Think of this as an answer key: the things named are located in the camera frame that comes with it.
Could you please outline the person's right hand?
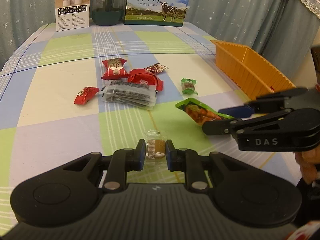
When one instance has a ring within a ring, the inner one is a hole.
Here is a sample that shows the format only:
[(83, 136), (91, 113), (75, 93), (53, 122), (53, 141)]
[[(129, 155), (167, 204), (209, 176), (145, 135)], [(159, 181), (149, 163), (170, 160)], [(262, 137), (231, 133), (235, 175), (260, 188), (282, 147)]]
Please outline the person's right hand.
[(316, 165), (320, 162), (319, 146), (310, 151), (295, 152), (295, 160), (300, 167), (304, 181), (310, 185), (317, 179)]

